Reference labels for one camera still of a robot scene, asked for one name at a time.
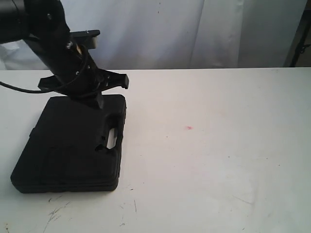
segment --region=white backdrop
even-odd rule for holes
[[[104,69],[283,66],[306,0],[62,0],[72,31],[99,29]],[[0,69],[44,69],[22,42]]]

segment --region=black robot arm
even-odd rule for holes
[[[54,74],[40,80],[41,91],[56,91],[94,108],[103,107],[101,92],[128,88],[126,74],[99,69],[88,53],[98,30],[71,33],[59,0],[1,0],[0,43],[24,40]]]

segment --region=table surface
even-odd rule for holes
[[[10,174],[49,97],[0,87],[0,232],[311,229],[311,68],[131,70],[114,192],[21,194]],[[49,71],[0,71],[35,89]]]

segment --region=screw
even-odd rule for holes
[[[71,41],[69,41],[67,44],[66,44],[66,48],[69,50],[71,48],[71,46],[73,45],[73,43]]]

